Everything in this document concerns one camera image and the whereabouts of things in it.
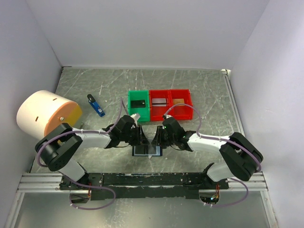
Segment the black leather card holder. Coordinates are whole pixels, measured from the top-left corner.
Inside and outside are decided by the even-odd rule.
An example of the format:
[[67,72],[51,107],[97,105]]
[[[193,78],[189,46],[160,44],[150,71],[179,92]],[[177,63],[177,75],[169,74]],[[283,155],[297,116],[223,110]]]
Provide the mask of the black leather card holder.
[[132,147],[132,156],[147,156],[147,157],[161,157],[162,148],[160,146],[151,144],[141,144]]

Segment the silver VIP card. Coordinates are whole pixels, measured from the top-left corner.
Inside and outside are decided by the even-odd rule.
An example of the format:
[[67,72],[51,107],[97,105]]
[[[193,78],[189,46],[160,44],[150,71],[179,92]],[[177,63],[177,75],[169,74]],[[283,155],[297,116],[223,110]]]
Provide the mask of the silver VIP card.
[[152,106],[167,106],[167,99],[166,98],[153,98],[152,99]]

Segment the gold VIP card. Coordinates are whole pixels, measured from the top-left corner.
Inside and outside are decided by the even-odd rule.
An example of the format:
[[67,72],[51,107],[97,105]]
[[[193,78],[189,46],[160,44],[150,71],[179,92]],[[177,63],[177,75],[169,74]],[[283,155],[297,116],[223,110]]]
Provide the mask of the gold VIP card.
[[184,99],[182,98],[175,98],[172,100],[173,105],[180,105],[180,104],[184,104]]

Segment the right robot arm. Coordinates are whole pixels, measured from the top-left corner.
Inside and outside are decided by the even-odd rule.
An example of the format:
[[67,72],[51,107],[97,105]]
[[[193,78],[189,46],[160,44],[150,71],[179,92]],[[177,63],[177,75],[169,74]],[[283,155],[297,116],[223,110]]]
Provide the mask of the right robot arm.
[[163,149],[176,145],[182,151],[220,154],[223,161],[210,164],[201,178],[202,185],[207,189],[212,189],[218,181],[231,177],[248,181],[254,173],[261,171],[264,159],[261,152],[241,133],[212,136],[186,131],[173,117],[166,118],[157,127],[152,144]]

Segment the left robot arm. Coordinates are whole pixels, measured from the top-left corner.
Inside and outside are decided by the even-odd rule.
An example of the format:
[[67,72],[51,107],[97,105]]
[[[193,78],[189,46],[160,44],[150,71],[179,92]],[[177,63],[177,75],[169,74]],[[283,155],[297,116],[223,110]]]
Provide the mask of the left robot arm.
[[63,123],[36,145],[37,161],[43,160],[50,171],[67,176],[73,186],[82,190],[88,186],[89,174],[72,157],[86,148],[111,149],[125,142],[130,146],[146,146],[148,139],[133,116],[124,115],[101,130],[81,130]]

